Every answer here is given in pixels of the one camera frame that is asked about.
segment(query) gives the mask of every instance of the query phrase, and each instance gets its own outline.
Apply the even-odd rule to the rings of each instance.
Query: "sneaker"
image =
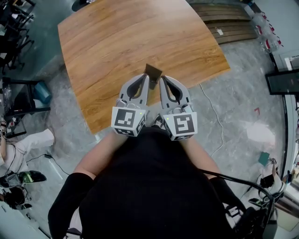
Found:
[[[153,123],[152,127],[154,128],[162,128],[163,126],[163,119],[160,115],[158,115]]]

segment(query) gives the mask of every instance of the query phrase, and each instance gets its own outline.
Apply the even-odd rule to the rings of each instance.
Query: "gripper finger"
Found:
[[[160,97],[163,109],[175,108],[190,103],[188,89],[174,78],[162,76],[159,82]]]
[[[141,74],[127,81],[121,88],[119,98],[128,104],[146,105],[149,93],[150,78]]]

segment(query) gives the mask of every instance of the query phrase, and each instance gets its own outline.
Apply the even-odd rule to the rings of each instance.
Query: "forearm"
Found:
[[[127,136],[109,133],[77,165],[74,173],[84,173],[94,179],[110,162],[113,153],[127,140]]]
[[[187,140],[180,141],[186,154],[190,158],[191,162],[199,169],[220,173],[220,170],[215,161],[209,156],[209,154],[203,149],[203,147],[196,141],[194,137]],[[215,176],[206,175],[208,179]]]
[[[1,135],[0,153],[3,160],[6,160],[6,139]]]
[[[275,164],[272,165],[272,175],[273,175],[273,177],[275,177],[275,175],[276,175]]]

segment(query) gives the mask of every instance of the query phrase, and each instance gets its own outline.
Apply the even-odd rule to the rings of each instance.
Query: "wooden pallet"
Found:
[[[208,23],[209,28],[218,44],[256,39],[257,35],[250,22],[218,22]],[[223,31],[220,35],[216,28]]]
[[[191,4],[200,18],[205,22],[216,21],[250,21],[247,12],[240,6],[224,4]]]
[[[245,10],[236,5],[191,4],[209,28],[218,44],[257,38],[250,17]],[[215,28],[221,29],[220,35]]]

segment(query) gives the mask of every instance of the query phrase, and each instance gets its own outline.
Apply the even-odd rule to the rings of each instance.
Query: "hand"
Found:
[[[275,164],[277,164],[277,162],[276,162],[276,159],[275,159],[275,158],[271,158],[271,159],[270,159],[270,161],[271,161],[271,164],[274,164],[274,165],[275,165]]]
[[[7,131],[6,121],[4,119],[1,120],[1,130],[2,130],[2,132],[5,132],[5,133]]]

